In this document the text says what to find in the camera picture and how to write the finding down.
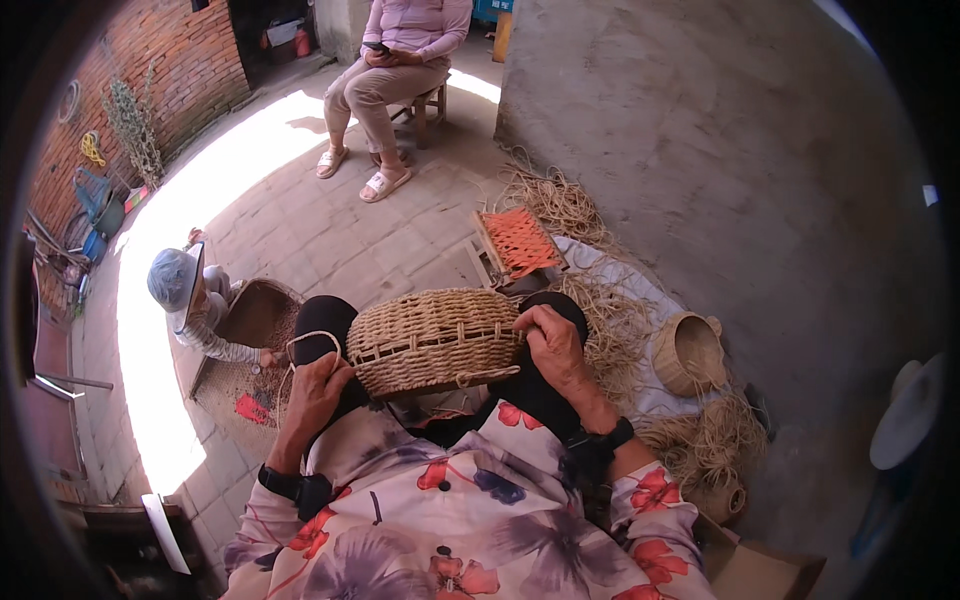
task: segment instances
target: orange plastic strap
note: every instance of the orange plastic strap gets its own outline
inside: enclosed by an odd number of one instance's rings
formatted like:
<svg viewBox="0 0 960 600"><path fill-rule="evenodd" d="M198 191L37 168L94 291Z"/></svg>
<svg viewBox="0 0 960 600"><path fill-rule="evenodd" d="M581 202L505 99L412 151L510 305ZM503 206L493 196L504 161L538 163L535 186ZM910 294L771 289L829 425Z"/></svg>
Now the orange plastic strap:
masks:
<svg viewBox="0 0 960 600"><path fill-rule="evenodd" d="M501 213L481 213L484 226L490 234L496 252L511 271L508 275L520 279L536 269L561 264L553 244L526 208L514 208Z"/></svg>

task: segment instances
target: red flower print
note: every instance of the red flower print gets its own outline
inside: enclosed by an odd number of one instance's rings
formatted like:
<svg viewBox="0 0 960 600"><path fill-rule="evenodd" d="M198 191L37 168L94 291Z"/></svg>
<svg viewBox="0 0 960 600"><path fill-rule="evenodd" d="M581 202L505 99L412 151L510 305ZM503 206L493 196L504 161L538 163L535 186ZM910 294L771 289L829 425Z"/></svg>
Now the red flower print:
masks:
<svg viewBox="0 0 960 600"><path fill-rule="evenodd" d="M686 561L672 554L663 540L650 540L636 545L634 561L650 578L650 583L658 586L673 581L670 573L686 575Z"/></svg>
<svg viewBox="0 0 960 600"><path fill-rule="evenodd" d="M642 586L633 586L626 591L616 594L611 600L677 600L673 596L660 593L657 586L643 584Z"/></svg>
<svg viewBox="0 0 960 600"><path fill-rule="evenodd" d="M431 461L426 468L426 473L417 478L417 487L421 490L430 490L440 485L440 482L446 478L446 462L448 458Z"/></svg>
<svg viewBox="0 0 960 600"><path fill-rule="evenodd" d="M501 423L508 427L516 427L516 425L520 423L520 419L523 419L523 426L531 431L537 427L543 427L543 423L527 415L510 402L500 402L497 411L496 417L500 419Z"/></svg>
<svg viewBox="0 0 960 600"><path fill-rule="evenodd" d="M665 509L667 504L680 502L680 488L674 482L666 482L666 469L656 468L636 482L636 492L630 503L638 513Z"/></svg>
<svg viewBox="0 0 960 600"><path fill-rule="evenodd" d="M336 499L349 495L350 488L342 488L336 494ZM287 546L291 550L307 550L303 553L303 557L306 560L312 559L317 555L317 551L320 550L326 541L329 539L330 534L323 530L326 522L334 515L336 511L330 510L329 506L324 506L316 516L310 519L310 521L303 525L300 529L300 532L297 533L297 536L293 538Z"/></svg>
<svg viewBox="0 0 960 600"><path fill-rule="evenodd" d="M463 566L460 559L430 557L430 574L437 578L437 600L469 600L473 594L500 590L495 568L485 569L482 564L470 561L461 574Z"/></svg>

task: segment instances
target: paved ground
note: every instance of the paved ground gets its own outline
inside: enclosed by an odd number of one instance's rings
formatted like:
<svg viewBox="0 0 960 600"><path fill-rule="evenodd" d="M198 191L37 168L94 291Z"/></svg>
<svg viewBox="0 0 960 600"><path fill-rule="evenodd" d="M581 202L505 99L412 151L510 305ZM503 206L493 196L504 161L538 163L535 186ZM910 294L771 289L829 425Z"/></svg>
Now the paved ground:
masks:
<svg viewBox="0 0 960 600"><path fill-rule="evenodd" d="M347 136L350 160L330 180L314 175L325 148L310 146L325 134L316 110L286 122L280 133L288 142L272 146L255 137L253 124L277 107L315 106L343 69L333 65L263 93L205 132L171 166L164 189L128 217L95 272L73 329L74 374L115 388L89 389L77 399L91 487L102 501L138 503L142 493L177 486L174 497L221 583L222 549L239 527L260 462L203 409L182 401L202 356L164 339L162 315L143 290L149 257L199 225L208 236L207 263L219 262L233 278L268 276L307 297L337 295L358 309L416 290L477 285L462 250L472 232L468 213L502 189L496 173L506 159L491 141L490 96L498 92L501 65L490 61L489 47L472 37L455 55L454 67L478 79L454 75L451 85L473 91L451 87L449 122L430 150L413 152L416 175L388 200L364 204L358 197L374 172L359 126ZM297 155L287 160L290 152ZM282 162L272 172L248 181L275 159ZM236 194L225 191L234 187Z"/></svg>

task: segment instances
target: red brick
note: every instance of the red brick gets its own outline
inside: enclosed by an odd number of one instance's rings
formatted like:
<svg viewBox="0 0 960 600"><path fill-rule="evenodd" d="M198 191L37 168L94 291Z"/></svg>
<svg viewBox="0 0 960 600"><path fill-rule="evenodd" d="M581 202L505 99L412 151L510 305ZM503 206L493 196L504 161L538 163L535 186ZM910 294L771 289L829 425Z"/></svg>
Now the red brick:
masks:
<svg viewBox="0 0 960 600"><path fill-rule="evenodd" d="M241 73L230 25L227 0L211 0L203 11L192 13L189 5L130 0L108 24L110 53L119 77L142 98L143 79L156 59L151 99L160 154L169 156L191 132L202 129L215 115L236 106L250 95L246 80L236 83L215 71ZM80 154L80 138L89 130L100 134L101 155L113 171L132 184L139 183L130 160L122 152L104 114L100 94L107 93L113 65L98 44L86 56L75 75L84 94L77 121L47 128L41 160L34 174L30 206L54 236L61 237L67 222L80 209L70 183L74 169L84 166L94 173L90 160ZM51 173L50 168L57 165ZM38 283L41 299L63 319L67 296L62 284L41 269Z"/></svg>

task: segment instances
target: green bucket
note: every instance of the green bucket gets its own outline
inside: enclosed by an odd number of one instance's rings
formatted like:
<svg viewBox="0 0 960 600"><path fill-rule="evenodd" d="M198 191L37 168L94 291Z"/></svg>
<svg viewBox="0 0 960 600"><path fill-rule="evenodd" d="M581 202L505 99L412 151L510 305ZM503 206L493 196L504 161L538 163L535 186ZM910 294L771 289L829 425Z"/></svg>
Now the green bucket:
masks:
<svg viewBox="0 0 960 600"><path fill-rule="evenodd" d="M111 239L123 225L124 218L123 205L120 204L114 196L104 204L104 209L100 216L93 222L93 228L103 233L107 240Z"/></svg>

